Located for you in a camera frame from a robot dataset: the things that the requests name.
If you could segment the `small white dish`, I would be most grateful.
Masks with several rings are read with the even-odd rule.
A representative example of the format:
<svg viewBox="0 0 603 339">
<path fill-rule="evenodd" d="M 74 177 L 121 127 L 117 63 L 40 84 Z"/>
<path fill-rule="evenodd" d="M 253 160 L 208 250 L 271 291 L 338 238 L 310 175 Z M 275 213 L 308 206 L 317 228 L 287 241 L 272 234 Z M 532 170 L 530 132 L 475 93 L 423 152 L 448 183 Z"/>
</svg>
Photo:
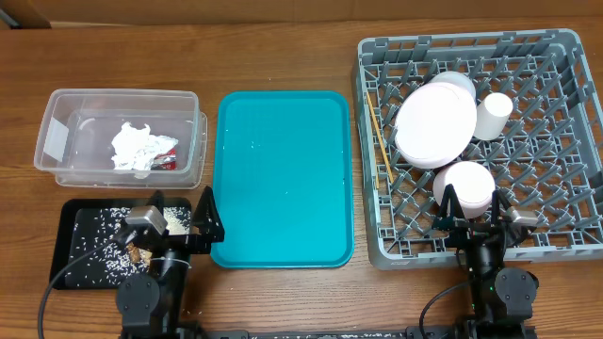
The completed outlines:
<svg viewBox="0 0 603 339">
<path fill-rule="evenodd" d="M 476 162 L 462 161 L 438 172 L 432 193 L 438 204 L 443 200 L 445 187 L 453 185 L 466 218 L 481 216 L 491 205 L 495 181 L 490 171 Z"/>
</svg>

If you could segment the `brown food scrap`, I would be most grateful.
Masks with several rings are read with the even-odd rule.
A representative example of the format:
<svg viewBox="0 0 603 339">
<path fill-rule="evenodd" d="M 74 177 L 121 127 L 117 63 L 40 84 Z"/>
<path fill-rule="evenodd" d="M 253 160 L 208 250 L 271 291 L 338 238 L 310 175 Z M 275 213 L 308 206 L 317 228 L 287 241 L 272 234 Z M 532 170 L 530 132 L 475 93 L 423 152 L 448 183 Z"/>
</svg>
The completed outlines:
<svg viewBox="0 0 603 339">
<path fill-rule="evenodd" d="M 150 264 L 150 260 L 152 257 L 152 253 L 150 251 L 139 249 L 133 244 L 128 244 L 126 246 L 126 250 L 128 252 L 131 263 L 146 266 Z"/>
</svg>

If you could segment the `red snack wrapper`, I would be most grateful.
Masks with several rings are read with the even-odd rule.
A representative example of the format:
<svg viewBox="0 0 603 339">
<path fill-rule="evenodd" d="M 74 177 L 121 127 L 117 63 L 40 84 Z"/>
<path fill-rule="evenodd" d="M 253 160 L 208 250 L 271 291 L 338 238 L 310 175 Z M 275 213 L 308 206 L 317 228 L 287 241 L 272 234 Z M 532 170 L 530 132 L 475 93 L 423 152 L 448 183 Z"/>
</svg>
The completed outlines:
<svg viewBox="0 0 603 339">
<path fill-rule="evenodd" d="M 175 170 L 176 168 L 176 150 L 174 148 L 157 155 L 151 166 L 151 170 Z"/>
</svg>

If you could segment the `white napkin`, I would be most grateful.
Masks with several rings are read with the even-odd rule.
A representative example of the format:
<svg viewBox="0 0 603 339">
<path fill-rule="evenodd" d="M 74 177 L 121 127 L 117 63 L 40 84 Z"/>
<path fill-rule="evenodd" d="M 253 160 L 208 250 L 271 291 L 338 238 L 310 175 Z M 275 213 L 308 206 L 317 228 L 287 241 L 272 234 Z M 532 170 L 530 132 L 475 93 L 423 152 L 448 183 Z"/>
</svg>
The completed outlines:
<svg viewBox="0 0 603 339">
<path fill-rule="evenodd" d="M 145 179 L 150 175 L 154 158 L 172 148 L 176 150 L 178 143 L 173 137 L 152 135 L 148 124 L 137 129 L 126 122 L 111 141 L 115 151 L 111 160 L 115 170 L 133 170 L 137 179 Z"/>
</svg>

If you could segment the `white rice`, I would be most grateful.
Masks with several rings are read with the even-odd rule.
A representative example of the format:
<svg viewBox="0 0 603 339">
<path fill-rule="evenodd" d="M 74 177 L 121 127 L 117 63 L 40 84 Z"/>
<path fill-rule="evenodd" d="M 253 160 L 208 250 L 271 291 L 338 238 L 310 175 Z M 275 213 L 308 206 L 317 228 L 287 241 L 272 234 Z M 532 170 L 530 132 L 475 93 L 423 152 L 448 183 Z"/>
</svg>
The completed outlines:
<svg viewBox="0 0 603 339">
<path fill-rule="evenodd" d="M 75 215 L 68 260 L 71 262 L 108 242 L 119 231 L 121 221 L 129 212 L 128 207 L 79 210 Z M 188 206 L 166 207 L 164 217 L 171 234 L 189 232 L 191 209 Z M 148 267 L 131 263 L 127 250 L 113 244 L 71 266 L 64 276 L 64 285 L 67 289 L 115 288 L 125 278 L 146 271 Z"/>
</svg>

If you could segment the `large white plate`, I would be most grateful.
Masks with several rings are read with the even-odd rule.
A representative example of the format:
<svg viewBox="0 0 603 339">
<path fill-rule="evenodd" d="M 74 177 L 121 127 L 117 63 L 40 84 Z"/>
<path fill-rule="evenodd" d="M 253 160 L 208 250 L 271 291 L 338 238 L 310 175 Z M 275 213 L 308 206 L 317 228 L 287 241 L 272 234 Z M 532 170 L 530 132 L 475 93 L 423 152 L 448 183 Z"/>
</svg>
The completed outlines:
<svg viewBox="0 0 603 339">
<path fill-rule="evenodd" d="M 410 165 L 436 169 L 461 154 L 476 122 L 470 92 L 450 83 L 428 83 L 403 101 L 395 120 L 395 145 Z"/>
</svg>

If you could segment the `white cup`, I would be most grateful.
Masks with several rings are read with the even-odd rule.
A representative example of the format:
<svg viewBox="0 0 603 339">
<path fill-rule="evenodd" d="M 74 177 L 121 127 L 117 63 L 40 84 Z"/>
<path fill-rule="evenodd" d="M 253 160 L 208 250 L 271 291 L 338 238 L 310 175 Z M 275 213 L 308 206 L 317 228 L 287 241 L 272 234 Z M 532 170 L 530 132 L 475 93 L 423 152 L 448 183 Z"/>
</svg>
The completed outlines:
<svg viewBox="0 0 603 339">
<path fill-rule="evenodd" d="M 500 135 L 513 112 L 513 101 L 500 92 L 488 94 L 477 106 L 477 122 L 473 136 L 492 140 Z"/>
</svg>

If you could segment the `pale green bowl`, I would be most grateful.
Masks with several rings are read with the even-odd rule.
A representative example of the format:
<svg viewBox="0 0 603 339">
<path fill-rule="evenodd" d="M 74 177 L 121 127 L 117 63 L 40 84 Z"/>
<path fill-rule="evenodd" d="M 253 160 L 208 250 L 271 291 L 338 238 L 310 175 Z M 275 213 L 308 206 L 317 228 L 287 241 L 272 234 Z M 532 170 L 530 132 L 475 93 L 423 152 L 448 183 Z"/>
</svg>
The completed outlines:
<svg viewBox="0 0 603 339">
<path fill-rule="evenodd" d="M 472 82 L 472 80 L 465 74 L 455 72 L 455 71 L 446 71 L 437 74 L 432 78 L 433 83 L 437 82 L 445 82 L 455 85 L 459 88 L 465 89 L 467 92 L 471 94 L 473 99 L 476 99 L 476 88 Z"/>
</svg>

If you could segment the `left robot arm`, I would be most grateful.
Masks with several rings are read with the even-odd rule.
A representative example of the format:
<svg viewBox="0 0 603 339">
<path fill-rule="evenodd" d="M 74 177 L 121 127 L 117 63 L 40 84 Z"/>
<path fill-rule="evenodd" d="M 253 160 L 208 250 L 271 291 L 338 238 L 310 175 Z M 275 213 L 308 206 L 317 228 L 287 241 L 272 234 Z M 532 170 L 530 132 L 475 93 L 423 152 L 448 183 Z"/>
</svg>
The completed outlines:
<svg viewBox="0 0 603 339">
<path fill-rule="evenodd" d="M 208 254 L 225 231 L 207 186 L 191 215 L 192 234 L 170 234 L 164 217 L 164 195 L 156 191 L 145 205 L 131 209 L 115 234 L 117 244 L 131 244 L 151 253 L 147 271 L 126 278 L 118 287 L 116 305 L 122 315 L 122 338 L 205 338 L 196 321 L 180 319 L 190 257 Z"/>
</svg>

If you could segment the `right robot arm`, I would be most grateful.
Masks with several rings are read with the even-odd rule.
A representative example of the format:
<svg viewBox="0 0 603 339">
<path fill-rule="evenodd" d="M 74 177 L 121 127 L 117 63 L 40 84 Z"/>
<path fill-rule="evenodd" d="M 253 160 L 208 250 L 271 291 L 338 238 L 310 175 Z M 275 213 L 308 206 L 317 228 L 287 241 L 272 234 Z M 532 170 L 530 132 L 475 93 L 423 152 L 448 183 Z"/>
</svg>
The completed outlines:
<svg viewBox="0 0 603 339">
<path fill-rule="evenodd" d="M 457 264 L 465 269 L 467 281 L 440 292 L 426 304 L 419 317 L 423 337 L 428 336 L 424 319 L 431 305 L 464 287 L 470 290 L 473 314 L 458 318 L 447 330 L 448 338 L 537 336 L 525 321 L 532 318 L 538 278 L 525 269 L 505 266 L 505 256 L 509 247 L 522 243 L 535 231 L 538 218 L 533 211 L 513 206 L 497 189 L 492 192 L 491 207 L 487 222 L 467 218 L 454 186 L 445 187 L 432 227 L 447 231 L 445 245 L 464 254 Z"/>
</svg>

